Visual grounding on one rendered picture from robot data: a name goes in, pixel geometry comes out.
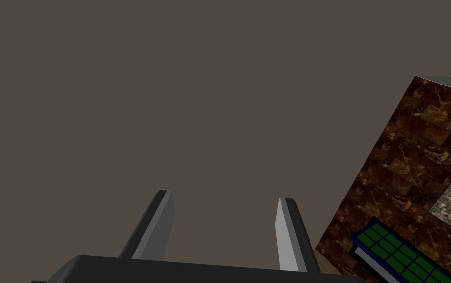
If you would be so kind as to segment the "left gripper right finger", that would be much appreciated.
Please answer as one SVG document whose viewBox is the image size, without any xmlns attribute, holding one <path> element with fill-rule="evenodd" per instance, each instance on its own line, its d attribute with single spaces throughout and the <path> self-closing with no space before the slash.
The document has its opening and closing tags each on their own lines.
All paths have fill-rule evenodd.
<svg viewBox="0 0 451 283">
<path fill-rule="evenodd" d="M 292 198 L 278 199 L 275 236 L 280 270 L 321 272 L 298 205 Z"/>
</svg>

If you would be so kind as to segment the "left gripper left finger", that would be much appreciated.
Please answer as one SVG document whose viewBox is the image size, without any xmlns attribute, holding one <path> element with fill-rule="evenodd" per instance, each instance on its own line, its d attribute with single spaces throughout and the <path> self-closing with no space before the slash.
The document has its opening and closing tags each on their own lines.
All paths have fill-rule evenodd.
<svg viewBox="0 0 451 283">
<path fill-rule="evenodd" d="M 119 257 L 162 261 L 173 222 L 173 192 L 159 190 L 145 210 Z"/>
</svg>

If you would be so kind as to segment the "blue green checkered box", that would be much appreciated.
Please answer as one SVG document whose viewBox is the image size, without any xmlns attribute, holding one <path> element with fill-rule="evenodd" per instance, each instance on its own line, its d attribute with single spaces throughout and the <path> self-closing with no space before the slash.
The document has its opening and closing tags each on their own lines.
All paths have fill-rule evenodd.
<svg viewBox="0 0 451 283">
<path fill-rule="evenodd" d="M 352 234 L 350 254 L 380 283 L 451 283 L 451 274 L 376 217 Z"/>
</svg>

